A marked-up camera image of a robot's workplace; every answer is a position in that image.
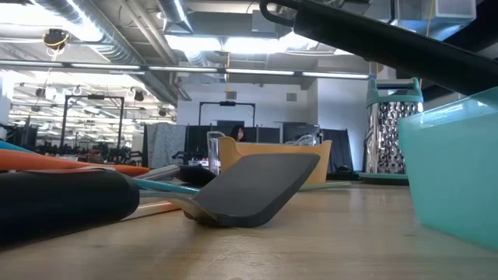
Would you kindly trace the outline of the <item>black spoon spatula steel handle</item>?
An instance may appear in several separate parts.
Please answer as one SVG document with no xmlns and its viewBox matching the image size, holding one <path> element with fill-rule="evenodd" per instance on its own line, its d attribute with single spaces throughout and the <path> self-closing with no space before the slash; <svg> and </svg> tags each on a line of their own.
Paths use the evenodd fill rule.
<svg viewBox="0 0 498 280">
<path fill-rule="evenodd" d="M 205 186 L 216 175 L 202 166 L 171 164 L 137 176 L 138 179 L 155 181 L 165 180 L 168 177 L 178 179 L 187 184 Z"/>
</svg>

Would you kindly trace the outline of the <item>long ceiling light strip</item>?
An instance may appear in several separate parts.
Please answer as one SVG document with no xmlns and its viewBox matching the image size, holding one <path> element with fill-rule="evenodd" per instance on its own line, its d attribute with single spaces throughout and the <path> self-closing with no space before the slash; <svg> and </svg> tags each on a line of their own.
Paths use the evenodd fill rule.
<svg viewBox="0 0 498 280">
<path fill-rule="evenodd" d="M 82 70 L 103 70 L 118 71 L 135 74 L 136 72 L 184 72 L 200 74 L 227 74 L 227 75 L 273 75 L 289 76 L 319 79 L 369 79 L 373 78 L 372 74 L 356 74 L 348 72 L 312 72 L 296 70 L 272 70 L 272 69 L 255 69 L 255 68 L 212 68 L 212 67 L 193 67 L 193 66 L 176 66 L 176 65 L 116 65 L 116 64 L 97 64 L 68 61 L 23 61 L 0 59 L 0 66 L 5 67 L 24 67 L 24 68 L 67 68 Z"/>
</svg>

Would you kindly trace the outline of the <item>solid black turner steel neck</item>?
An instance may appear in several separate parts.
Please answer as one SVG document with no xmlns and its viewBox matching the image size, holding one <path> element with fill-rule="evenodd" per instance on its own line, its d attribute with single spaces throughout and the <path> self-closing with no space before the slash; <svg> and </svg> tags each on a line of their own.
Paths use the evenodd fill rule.
<svg viewBox="0 0 498 280">
<path fill-rule="evenodd" d="M 141 198 L 165 198 L 196 222 L 254 228 L 301 188 L 320 160 L 314 153 L 240 158 L 197 194 L 143 190 L 114 170 L 0 173 L 0 250 L 119 222 Z"/>
</svg>

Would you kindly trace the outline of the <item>clear plastic bin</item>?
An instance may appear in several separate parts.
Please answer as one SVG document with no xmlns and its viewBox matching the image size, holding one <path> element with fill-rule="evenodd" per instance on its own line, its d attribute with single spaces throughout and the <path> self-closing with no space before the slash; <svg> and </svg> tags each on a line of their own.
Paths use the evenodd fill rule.
<svg viewBox="0 0 498 280">
<path fill-rule="evenodd" d="M 208 138 L 208 158 L 209 158 L 209 167 L 215 166 L 217 170 L 215 173 L 219 173 L 220 170 L 220 161 L 219 161 L 219 146 L 218 146 L 218 138 Z"/>
</svg>

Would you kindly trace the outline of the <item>green silicone spatula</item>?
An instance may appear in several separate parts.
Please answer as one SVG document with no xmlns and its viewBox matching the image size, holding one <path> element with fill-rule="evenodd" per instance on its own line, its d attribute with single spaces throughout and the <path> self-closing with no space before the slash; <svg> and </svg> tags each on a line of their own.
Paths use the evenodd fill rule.
<svg viewBox="0 0 498 280">
<path fill-rule="evenodd" d="M 324 184 L 304 184 L 299 189 L 299 191 L 319 191 L 319 190 L 327 190 L 332 188 L 349 187 L 350 185 L 351 183 L 347 181 L 326 182 Z"/>
</svg>

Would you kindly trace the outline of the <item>black partition screen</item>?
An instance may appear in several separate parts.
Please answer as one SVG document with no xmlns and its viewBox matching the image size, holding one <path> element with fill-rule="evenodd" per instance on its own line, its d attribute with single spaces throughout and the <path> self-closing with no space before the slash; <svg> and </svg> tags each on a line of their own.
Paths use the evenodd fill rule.
<svg viewBox="0 0 498 280">
<path fill-rule="evenodd" d="M 213 125 L 189 125 L 187 126 L 183 163 L 189 163 L 192 159 L 203 159 L 208 157 L 207 133 L 209 131 L 220 131 L 225 136 L 230 136 L 232 126 Z M 257 143 L 280 143 L 279 128 L 245 127 L 244 139 L 246 142 Z"/>
<path fill-rule="evenodd" d="M 327 175 L 353 171 L 347 130 L 326 129 L 317 124 L 304 123 L 284 123 L 282 126 L 282 141 L 284 143 L 295 142 L 304 135 L 313 135 L 317 144 L 326 140 L 332 141 Z"/>
</svg>

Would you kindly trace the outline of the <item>orange silicone spatula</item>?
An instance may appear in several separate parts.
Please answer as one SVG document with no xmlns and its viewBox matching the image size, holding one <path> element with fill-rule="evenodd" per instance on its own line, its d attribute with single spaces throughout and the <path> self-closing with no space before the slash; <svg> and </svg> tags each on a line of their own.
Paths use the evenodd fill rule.
<svg viewBox="0 0 498 280">
<path fill-rule="evenodd" d="M 132 177 L 149 172 L 149 168 L 141 166 L 85 163 L 53 156 L 43 156 L 32 152 L 0 149 L 0 170 L 59 170 L 83 167 L 112 168 L 119 173 Z"/>
</svg>

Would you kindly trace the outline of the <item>long teal utensil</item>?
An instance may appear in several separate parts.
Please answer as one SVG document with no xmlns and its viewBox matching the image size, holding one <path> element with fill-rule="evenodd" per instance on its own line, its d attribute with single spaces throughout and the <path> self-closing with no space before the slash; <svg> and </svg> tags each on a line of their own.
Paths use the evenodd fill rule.
<svg viewBox="0 0 498 280">
<path fill-rule="evenodd" d="M 29 149 L 25 149 L 22 147 L 19 147 L 17 145 L 13 145 L 11 143 L 5 142 L 0 140 L 0 149 L 8 149 L 8 150 L 14 150 L 14 151 L 19 151 L 19 152 L 30 152 Z"/>
</svg>

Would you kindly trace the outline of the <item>black gantry frame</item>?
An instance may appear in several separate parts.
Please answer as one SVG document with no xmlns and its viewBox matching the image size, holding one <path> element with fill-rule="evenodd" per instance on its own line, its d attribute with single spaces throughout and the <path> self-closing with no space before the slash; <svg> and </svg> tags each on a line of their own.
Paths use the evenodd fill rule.
<svg viewBox="0 0 498 280">
<path fill-rule="evenodd" d="M 65 130 L 66 130 L 66 123 L 67 123 L 67 113 L 68 113 L 68 102 L 71 98 L 86 98 L 88 100 L 120 100 L 121 105 L 119 106 L 120 109 L 120 116 L 119 116 L 119 123 L 118 123 L 118 133 L 117 133 L 117 150 L 121 150 L 121 133 L 122 133 L 122 126 L 123 126 L 123 119 L 124 119 L 124 110 L 125 110 L 125 98 L 123 96 L 106 96 L 103 94 L 87 94 L 87 95 L 65 95 L 65 103 L 64 103 L 64 110 L 63 110 L 63 117 L 62 117 L 62 123 L 61 123 L 61 139 L 60 139 L 60 146 L 65 144 Z"/>
<path fill-rule="evenodd" d="M 205 104 L 211 104 L 211 105 L 218 105 L 221 107 L 236 107 L 236 106 L 251 106 L 253 111 L 252 111 L 252 126 L 255 127 L 255 114 L 256 114 L 256 104 L 255 103 L 238 103 L 234 101 L 219 101 L 219 102 L 199 102 L 198 106 L 198 125 L 202 125 L 202 107 Z"/>
</svg>

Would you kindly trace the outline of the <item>yellow plastic bin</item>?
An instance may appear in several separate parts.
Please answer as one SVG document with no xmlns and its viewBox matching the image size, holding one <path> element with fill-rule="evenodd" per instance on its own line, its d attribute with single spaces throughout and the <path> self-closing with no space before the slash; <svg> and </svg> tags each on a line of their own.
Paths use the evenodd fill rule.
<svg viewBox="0 0 498 280">
<path fill-rule="evenodd" d="M 231 137 L 221 137 L 218 138 L 220 170 L 225 171 L 243 156 L 254 154 L 314 153 L 320 156 L 320 160 L 305 184 L 324 184 L 328 174 L 331 144 L 331 140 L 314 146 L 259 144 L 236 142 Z"/>
</svg>

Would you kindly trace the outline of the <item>silver ventilation duct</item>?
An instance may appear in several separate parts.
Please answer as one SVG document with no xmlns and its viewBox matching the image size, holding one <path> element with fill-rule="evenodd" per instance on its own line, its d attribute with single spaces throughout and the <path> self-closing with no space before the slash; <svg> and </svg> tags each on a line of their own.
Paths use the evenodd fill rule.
<svg viewBox="0 0 498 280">
<path fill-rule="evenodd" d="M 91 0 L 30 0 L 66 20 L 71 34 L 94 42 L 95 52 L 112 64 L 144 65 L 146 61 Z"/>
</svg>

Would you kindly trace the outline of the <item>steel box grater teal trim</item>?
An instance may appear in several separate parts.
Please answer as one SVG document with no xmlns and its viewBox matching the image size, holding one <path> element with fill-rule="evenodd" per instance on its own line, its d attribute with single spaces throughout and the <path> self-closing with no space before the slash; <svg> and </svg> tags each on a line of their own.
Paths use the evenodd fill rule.
<svg viewBox="0 0 498 280">
<path fill-rule="evenodd" d="M 423 112 L 419 80 L 369 79 L 366 112 L 363 172 L 359 178 L 371 184 L 407 185 L 409 181 L 398 140 L 398 122 Z"/>
</svg>

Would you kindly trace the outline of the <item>translucent teal plastic bin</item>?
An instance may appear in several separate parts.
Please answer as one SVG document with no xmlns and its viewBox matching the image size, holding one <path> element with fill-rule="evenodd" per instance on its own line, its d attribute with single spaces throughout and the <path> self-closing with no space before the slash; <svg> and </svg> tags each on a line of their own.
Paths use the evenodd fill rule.
<svg viewBox="0 0 498 280">
<path fill-rule="evenodd" d="M 498 86 L 402 118 L 398 136 L 417 219 L 498 250 Z"/>
</svg>

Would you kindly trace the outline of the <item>grey ceiling unit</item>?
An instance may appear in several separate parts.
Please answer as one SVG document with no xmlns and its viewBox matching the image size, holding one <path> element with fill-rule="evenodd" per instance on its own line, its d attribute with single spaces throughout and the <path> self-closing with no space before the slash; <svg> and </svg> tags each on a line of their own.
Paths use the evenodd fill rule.
<svg viewBox="0 0 498 280">
<path fill-rule="evenodd" d="M 253 10 L 251 13 L 251 36 L 264 38 L 277 38 L 278 32 L 276 24 L 268 21 L 260 10 Z"/>
</svg>

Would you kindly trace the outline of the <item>orange handled knife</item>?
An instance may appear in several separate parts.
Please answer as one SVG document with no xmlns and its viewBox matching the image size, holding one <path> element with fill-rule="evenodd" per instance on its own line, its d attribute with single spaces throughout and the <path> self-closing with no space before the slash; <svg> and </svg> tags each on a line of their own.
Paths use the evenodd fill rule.
<svg viewBox="0 0 498 280">
<path fill-rule="evenodd" d="M 167 212 L 174 212 L 178 210 L 180 210 L 179 207 L 168 201 L 158 201 L 158 202 L 140 205 L 132 214 L 130 214 L 126 218 L 123 218 L 123 221 L 130 219 L 138 219 L 150 215 L 158 215 Z"/>
</svg>

